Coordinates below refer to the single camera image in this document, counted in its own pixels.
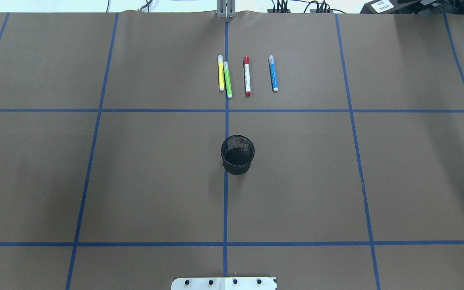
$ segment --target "green marker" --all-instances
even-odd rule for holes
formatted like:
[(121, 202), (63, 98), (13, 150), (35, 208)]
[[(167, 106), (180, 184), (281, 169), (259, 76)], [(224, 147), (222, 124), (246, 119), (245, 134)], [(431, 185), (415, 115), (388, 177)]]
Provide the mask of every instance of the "green marker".
[(232, 84), (230, 84), (230, 72), (228, 71), (228, 61), (223, 62), (223, 69), (225, 70), (225, 86), (227, 87), (227, 97), (232, 97)]

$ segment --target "yellow marker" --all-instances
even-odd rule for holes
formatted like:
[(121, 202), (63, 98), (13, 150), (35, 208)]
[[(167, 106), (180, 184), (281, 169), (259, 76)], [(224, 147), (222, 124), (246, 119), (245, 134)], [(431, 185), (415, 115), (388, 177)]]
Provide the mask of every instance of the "yellow marker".
[(217, 77), (220, 81), (220, 90), (225, 90), (225, 81), (223, 80), (223, 55), (217, 56)]

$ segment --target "label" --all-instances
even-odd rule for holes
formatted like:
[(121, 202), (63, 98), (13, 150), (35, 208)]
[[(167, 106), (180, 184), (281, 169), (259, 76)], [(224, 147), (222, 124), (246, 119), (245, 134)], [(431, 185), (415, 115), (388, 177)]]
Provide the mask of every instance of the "label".
[(250, 65), (244, 65), (244, 88), (246, 92), (250, 92)]
[(393, 6), (393, 4), (390, 2), (390, 0), (382, 0), (382, 1), (379, 1), (379, 2), (373, 3), (372, 7), (377, 13), (381, 13), (381, 12), (384, 12), (384, 11), (388, 11), (391, 8), (394, 8), (395, 6)]

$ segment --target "blue marker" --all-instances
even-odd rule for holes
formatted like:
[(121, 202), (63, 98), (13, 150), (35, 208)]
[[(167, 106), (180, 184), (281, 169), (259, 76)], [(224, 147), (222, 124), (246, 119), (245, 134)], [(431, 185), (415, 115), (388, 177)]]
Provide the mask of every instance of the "blue marker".
[(278, 91), (278, 84), (277, 84), (277, 74), (275, 73), (275, 60), (273, 59), (273, 55), (268, 57), (269, 61), (269, 73), (271, 74), (271, 86), (273, 87), (273, 91)]

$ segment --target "sticker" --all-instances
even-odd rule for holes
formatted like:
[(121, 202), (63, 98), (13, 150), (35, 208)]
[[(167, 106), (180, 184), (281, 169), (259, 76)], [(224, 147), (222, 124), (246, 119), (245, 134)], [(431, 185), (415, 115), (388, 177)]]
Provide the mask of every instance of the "sticker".
[(377, 13), (381, 13), (381, 12), (390, 10), (391, 8), (394, 8), (395, 6), (393, 6), (390, 0), (382, 0), (379, 2), (373, 3), (372, 7), (373, 9), (375, 9)]

